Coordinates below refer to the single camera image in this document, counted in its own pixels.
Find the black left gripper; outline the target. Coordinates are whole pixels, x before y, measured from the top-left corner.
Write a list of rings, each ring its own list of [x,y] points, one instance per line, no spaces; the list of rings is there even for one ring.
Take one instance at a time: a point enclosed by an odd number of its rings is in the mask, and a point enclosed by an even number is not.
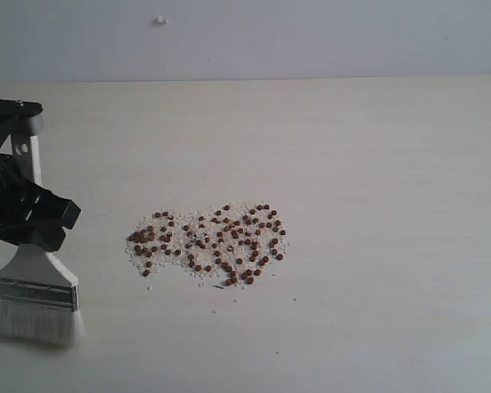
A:
[[[81,209],[71,199],[40,187],[38,136],[25,134],[24,121],[42,112],[38,102],[0,99],[0,240],[58,251],[66,237],[63,228],[74,228]],[[32,225],[30,215],[56,224]]]

